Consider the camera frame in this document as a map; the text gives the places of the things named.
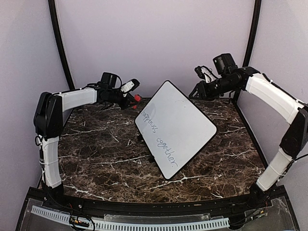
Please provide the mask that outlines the red bone-shaped eraser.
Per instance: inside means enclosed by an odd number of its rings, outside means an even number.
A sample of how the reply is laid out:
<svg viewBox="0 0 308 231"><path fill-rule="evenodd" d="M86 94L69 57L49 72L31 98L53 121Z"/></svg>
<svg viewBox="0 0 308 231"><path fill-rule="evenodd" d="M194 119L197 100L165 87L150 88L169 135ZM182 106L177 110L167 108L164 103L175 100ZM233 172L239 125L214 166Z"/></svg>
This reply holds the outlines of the red bone-shaped eraser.
<svg viewBox="0 0 308 231"><path fill-rule="evenodd" d="M134 99L135 99L136 102L140 102L142 100L142 97L140 95L136 94L134 96Z"/></svg>

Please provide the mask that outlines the white whiteboard black frame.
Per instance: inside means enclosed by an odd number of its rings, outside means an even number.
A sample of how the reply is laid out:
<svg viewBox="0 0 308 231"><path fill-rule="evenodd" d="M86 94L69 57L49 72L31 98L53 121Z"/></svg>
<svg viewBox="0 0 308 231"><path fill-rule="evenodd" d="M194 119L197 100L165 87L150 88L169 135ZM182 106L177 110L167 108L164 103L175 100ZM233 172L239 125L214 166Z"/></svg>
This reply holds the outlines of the white whiteboard black frame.
<svg viewBox="0 0 308 231"><path fill-rule="evenodd" d="M135 125L167 180L217 133L212 120L168 80L135 118Z"/></svg>

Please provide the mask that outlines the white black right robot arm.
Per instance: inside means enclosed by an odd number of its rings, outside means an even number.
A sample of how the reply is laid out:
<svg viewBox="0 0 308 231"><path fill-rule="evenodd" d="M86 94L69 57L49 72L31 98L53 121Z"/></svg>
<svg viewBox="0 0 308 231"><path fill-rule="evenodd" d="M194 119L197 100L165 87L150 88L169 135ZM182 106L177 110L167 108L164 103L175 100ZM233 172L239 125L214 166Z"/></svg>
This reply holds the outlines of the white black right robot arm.
<svg viewBox="0 0 308 231"><path fill-rule="evenodd" d="M308 142L308 106L252 67L233 66L231 70L222 71L221 77L215 76L206 66L197 66L194 71L201 81L190 93L190 99L210 101L226 92L243 90L281 116L285 133L277 132L281 137L279 149L256 181L256 186L266 192L285 176L293 162L300 159L299 153Z"/></svg>

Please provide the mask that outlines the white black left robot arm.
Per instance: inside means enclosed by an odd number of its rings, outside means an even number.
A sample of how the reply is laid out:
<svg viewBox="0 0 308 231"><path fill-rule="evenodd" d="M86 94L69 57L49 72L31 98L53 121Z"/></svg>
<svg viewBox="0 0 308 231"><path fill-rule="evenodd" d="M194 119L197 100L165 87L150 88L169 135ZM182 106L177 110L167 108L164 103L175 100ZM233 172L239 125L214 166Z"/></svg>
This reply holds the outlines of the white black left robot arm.
<svg viewBox="0 0 308 231"><path fill-rule="evenodd" d="M39 161L44 186L50 190L63 188L58 159L58 142L64 129L63 113L94 103L118 104L121 109L137 107L141 96L116 89L90 88L40 95L35 116L35 142L40 147Z"/></svg>

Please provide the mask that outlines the black right whiteboard foot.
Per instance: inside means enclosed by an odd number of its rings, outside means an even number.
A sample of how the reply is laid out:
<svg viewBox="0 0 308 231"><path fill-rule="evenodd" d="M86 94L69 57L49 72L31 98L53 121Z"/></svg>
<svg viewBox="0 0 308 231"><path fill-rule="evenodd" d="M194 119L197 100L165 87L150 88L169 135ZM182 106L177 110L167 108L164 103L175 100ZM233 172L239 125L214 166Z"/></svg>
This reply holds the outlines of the black right whiteboard foot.
<svg viewBox="0 0 308 231"><path fill-rule="evenodd" d="M149 157L148 159L149 163L155 163L155 158L153 156Z"/></svg>

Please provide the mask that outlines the black right corner post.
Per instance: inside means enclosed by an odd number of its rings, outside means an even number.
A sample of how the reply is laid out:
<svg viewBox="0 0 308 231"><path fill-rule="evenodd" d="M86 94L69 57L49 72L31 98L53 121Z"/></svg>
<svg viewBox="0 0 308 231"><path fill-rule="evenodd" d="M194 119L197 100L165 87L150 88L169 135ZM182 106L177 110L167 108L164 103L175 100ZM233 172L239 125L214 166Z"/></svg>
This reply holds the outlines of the black right corner post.
<svg viewBox="0 0 308 231"><path fill-rule="evenodd" d="M255 39L257 35L257 27L258 27L258 22L259 22L259 17L260 17L261 4L262 4L262 0L255 0L248 42L247 42L246 51L244 55L244 61L242 64L243 67L249 66L249 63L251 60L253 47L254 47L254 43L255 43Z"/></svg>

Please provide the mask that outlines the black corner post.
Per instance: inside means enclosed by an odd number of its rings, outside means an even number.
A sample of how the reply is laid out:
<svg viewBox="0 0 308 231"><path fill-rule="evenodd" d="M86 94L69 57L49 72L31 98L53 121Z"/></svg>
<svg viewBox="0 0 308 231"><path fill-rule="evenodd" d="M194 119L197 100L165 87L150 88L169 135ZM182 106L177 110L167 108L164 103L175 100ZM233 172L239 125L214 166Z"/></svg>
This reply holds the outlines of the black corner post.
<svg viewBox="0 0 308 231"><path fill-rule="evenodd" d="M56 9L56 1L48 0L48 5L49 5L49 12L50 12L50 17L51 17L51 24L53 28L54 38L55 38L58 54L60 57L60 61L62 64L64 76L65 76L69 89L74 90L75 85L73 83L73 79L71 76L68 60L67 60L65 49L64 49L64 43L62 40L61 31L60 31L60 25L59 25L57 9Z"/></svg>
<svg viewBox="0 0 308 231"><path fill-rule="evenodd" d="M260 17L261 4L262 4L262 0L255 0L248 42L247 42L246 51L244 55L244 61L242 64L243 67L249 66L249 63L251 60L253 47L254 47L254 43L255 43L255 39L257 35L257 27L258 27L258 22L259 22L259 17Z"/></svg>

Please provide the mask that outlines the black left corner post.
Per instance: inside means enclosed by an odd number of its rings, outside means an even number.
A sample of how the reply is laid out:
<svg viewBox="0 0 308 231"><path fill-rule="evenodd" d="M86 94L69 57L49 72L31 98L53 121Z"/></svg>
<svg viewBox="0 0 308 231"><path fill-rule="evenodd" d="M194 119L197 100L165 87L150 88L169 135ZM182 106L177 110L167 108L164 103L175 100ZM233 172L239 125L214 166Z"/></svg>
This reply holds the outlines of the black left corner post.
<svg viewBox="0 0 308 231"><path fill-rule="evenodd" d="M62 40L61 31L60 31L60 25L59 25L57 9L56 9L56 1L48 0L48 5L49 5L49 12L50 12L50 17L51 17L51 24L53 28L54 38L55 38L58 54L60 57L60 61L62 64L64 76L65 76L69 89L74 90L75 85L73 83L73 79L71 76L68 60L67 60L65 49L64 49L64 43Z"/></svg>

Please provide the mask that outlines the black curved front rail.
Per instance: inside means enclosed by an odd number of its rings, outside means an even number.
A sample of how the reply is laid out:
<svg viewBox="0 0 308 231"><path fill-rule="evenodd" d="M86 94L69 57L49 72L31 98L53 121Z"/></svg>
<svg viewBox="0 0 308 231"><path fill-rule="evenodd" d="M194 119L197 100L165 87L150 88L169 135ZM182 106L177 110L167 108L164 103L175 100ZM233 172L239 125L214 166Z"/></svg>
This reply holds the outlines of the black curved front rail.
<svg viewBox="0 0 308 231"><path fill-rule="evenodd" d="M51 198L42 190L37 190L36 197L44 205L58 208L73 215L86 215L88 217L103 218L106 215L127 216L185 216L197 214L210 214L212 216L237 216L252 209L265 207L266 201L253 202L248 195L225 199L208 200L187 203L124 203L108 202L102 200L85 199L63 195L60 198Z"/></svg>

